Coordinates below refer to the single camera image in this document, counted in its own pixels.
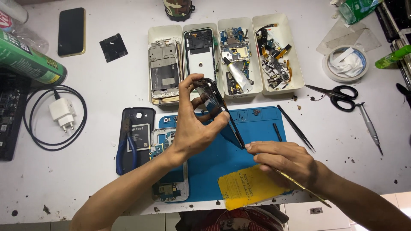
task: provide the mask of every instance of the cracked phone screen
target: cracked phone screen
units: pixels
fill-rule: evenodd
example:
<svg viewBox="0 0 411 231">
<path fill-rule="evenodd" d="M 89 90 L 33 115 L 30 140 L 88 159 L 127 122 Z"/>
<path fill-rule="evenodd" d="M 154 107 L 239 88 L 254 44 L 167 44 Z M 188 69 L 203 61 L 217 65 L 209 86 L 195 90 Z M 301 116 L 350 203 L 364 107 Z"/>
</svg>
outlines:
<svg viewBox="0 0 411 231">
<path fill-rule="evenodd" d="M 223 111 L 230 113 L 227 106 L 217 89 L 214 82 L 207 78 L 202 78 L 199 81 L 195 81 L 194 87 L 198 91 L 201 100 L 204 102 L 206 109 L 211 115 L 213 120 Z M 220 132 L 224 139 L 237 146 L 239 149 L 244 149 L 244 141 L 242 140 L 240 133 L 234 123 L 232 117 L 225 128 Z"/>
</svg>

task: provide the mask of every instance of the charger plug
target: charger plug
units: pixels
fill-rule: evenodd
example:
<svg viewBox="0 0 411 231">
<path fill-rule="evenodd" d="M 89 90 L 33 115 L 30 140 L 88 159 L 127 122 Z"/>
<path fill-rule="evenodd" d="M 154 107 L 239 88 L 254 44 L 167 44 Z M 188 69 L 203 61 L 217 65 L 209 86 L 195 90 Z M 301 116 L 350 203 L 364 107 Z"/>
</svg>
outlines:
<svg viewBox="0 0 411 231">
<path fill-rule="evenodd" d="M 53 121 L 58 122 L 65 133 L 67 133 L 66 127 L 68 125 L 70 125 L 72 130 L 74 130 L 73 122 L 74 117 L 76 117 L 76 112 L 70 100 L 65 98 L 56 98 L 56 101 L 51 103 L 48 108 L 50 110 Z"/>
</svg>

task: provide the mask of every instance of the tape roll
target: tape roll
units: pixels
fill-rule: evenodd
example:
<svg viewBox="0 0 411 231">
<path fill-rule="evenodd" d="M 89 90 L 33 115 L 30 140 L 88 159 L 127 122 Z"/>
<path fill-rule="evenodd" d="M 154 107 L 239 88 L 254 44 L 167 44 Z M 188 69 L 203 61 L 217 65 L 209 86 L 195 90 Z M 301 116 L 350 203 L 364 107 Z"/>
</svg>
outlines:
<svg viewBox="0 0 411 231">
<path fill-rule="evenodd" d="M 346 51 L 347 49 L 352 48 L 354 50 L 354 54 L 357 55 L 359 57 L 359 59 L 361 60 L 361 62 L 363 63 L 363 68 L 361 69 L 360 73 L 354 77 L 348 76 L 346 74 L 343 73 L 335 73 L 332 68 L 331 62 L 330 62 L 330 57 L 332 59 L 335 59 L 335 57 L 332 57 L 332 55 L 334 55 L 334 53 L 343 53 L 344 51 Z M 369 67 L 369 60 L 368 60 L 368 56 L 365 52 L 360 51 L 357 47 L 355 46 L 350 46 L 350 45 L 343 45 L 343 46 L 338 46 L 336 48 L 334 48 L 329 54 L 327 54 L 326 56 L 324 56 L 323 61 L 322 61 L 322 66 L 323 66 L 323 70 L 324 73 L 326 74 L 326 76 L 328 76 L 330 79 L 340 82 L 340 83 L 349 83 L 352 82 L 354 80 L 357 80 L 359 78 L 361 78 L 367 71 L 368 71 L 368 67 Z"/>
</svg>

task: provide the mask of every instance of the screwdriver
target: screwdriver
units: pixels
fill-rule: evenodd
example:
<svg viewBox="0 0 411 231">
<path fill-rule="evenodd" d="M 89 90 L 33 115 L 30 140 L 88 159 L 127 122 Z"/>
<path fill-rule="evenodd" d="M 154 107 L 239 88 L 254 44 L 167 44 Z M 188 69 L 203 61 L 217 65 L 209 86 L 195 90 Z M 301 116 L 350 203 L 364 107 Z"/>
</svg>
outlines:
<svg viewBox="0 0 411 231">
<path fill-rule="evenodd" d="M 366 125 L 367 128 L 368 128 L 368 131 L 369 131 L 369 134 L 371 135 L 371 138 L 374 140 L 374 143 L 377 145 L 378 149 L 380 150 L 381 155 L 384 155 L 384 154 L 383 154 L 383 151 L 381 150 L 380 141 L 378 140 L 377 132 L 375 131 L 374 125 L 372 125 L 372 122 L 371 122 L 371 120 L 369 119 L 367 112 L 365 111 L 364 103 L 365 103 L 365 102 L 362 102 L 362 103 L 358 103 L 358 104 L 356 104 L 356 105 L 357 105 L 357 106 L 360 108 L 360 110 L 361 110 L 361 114 L 363 115 L 363 118 L 364 118 L 364 121 L 365 121 L 365 125 Z"/>
</svg>

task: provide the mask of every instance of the white workbench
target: white workbench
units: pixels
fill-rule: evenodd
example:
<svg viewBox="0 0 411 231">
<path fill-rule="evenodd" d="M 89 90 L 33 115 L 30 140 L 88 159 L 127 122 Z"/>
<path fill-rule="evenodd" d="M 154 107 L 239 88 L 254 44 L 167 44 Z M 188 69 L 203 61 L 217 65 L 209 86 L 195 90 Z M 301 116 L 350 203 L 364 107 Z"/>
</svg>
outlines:
<svg viewBox="0 0 411 231">
<path fill-rule="evenodd" d="M 158 108 L 148 102 L 147 30 L 171 24 L 217 23 L 222 18 L 254 17 L 285 13 L 288 16 L 295 47 L 305 82 L 332 89 L 340 85 L 325 76 L 321 68 L 323 56 L 315 48 L 332 28 L 336 8 L 327 1 L 280 0 L 194 0 L 192 18 L 177 23 L 169 20 L 161 0 L 67 0 L 26 6 L 28 25 L 50 43 L 48 56 L 68 69 L 65 85 L 79 91 L 88 107 L 88 120 L 80 137 L 68 148 L 47 152 L 37 147 L 24 125 L 11 162 L 0 163 L 0 224 L 51 222 L 70 220 L 90 195 L 116 179 L 114 157 L 120 130 L 121 113 L 127 107 L 153 107 L 156 122 L 177 108 Z M 57 56 L 58 19 L 62 10 L 84 7 L 87 11 L 87 43 L 83 55 Z M 371 63 L 390 53 L 375 13 L 363 22 L 376 35 L 382 46 L 368 52 Z M 99 42 L 120 33 L 129 52 L 125 57 L 106 63 Z M 352 113 L 337 110 L 328 98 L 318 102 L 318 92 L 303 88 L 290 95 L 227 101 L 229 109 L 280 104 L 317 150 L 312 154 L 331 170 L 379 194 L 411 191 L 411 110 L 403 104 L 403 96 L 395 88 L 404 84 L 399 70 L 379 70 L 373 65 L 355 85 L 359 97 L 377 130 L 381 157 L 371 139 L 359 109 Z M 81 104 L 73 96 L 77 124 L 82 116 Z M 48 142 L 62 141 L 67 135 L 51 120 L 44 101 L 34 118 L 34 132 Z M 284 120 L 288 141 L 304 145 L 289 123 Z M 304 192 L 277 198 L 277 203 L 309 201 Z M 46 205 L 51 214 L 43 211 Z M 171 213 L 187 210 L 223 208 L 215 201 L 196 203 L 154 203 L 150 192 L 127 214 Z"/>
</svg>

